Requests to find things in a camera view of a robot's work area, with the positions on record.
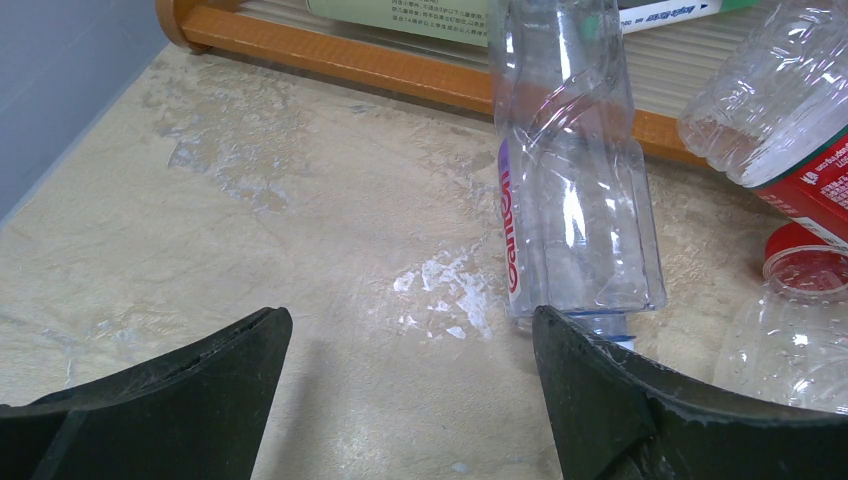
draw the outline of ribbed white surface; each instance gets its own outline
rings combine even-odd
[[[625,36],[636,108],[677,117],[686,103],[777,0]],[[485,70],[486,50],[312,15],[306,0],[249,0],[239,13]]]

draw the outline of red label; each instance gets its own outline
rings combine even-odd
[[[509,174],[509,146],[506,140],[498,152],[498,170],[501,174],[501,217],[504,221],[504,239],[506,240],[506,274],[509,281],[509,300],[521,293],[521,281],[518,278],[518,266],[515,253],[515,217],[512,209],[512,190]]]
[[[848,126],[754,193],[826,242],[848,242]]]

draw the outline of clear plastic bottle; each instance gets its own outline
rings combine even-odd
[[[762,297],[728,327],[713,384],[848,414],[848,256],[794,223],[766,256]]]
[[[511,313],[626,335],[666,297],[616,2],[493,0],[488,25]]]
[[[848,248],[848,1],[780,2],[678,131],[713,168]]]

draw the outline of tabletop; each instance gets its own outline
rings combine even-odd
[[[504,315],[491,124],[352,87],[167,47],[0,230],[0,401],[283,306],[254,478],[560,478]],[[669,305],[630,319],[635,348],[709,381],[785,221],[648,163]]]

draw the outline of rounded wooden end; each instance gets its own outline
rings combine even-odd
[[[159,26],[174,45],[189,48],[194,53],[202,53],[209,49],[207,45],[189,42],[183,34],[180,23],[185,19],[197,0],[156,0],[156,16]]]

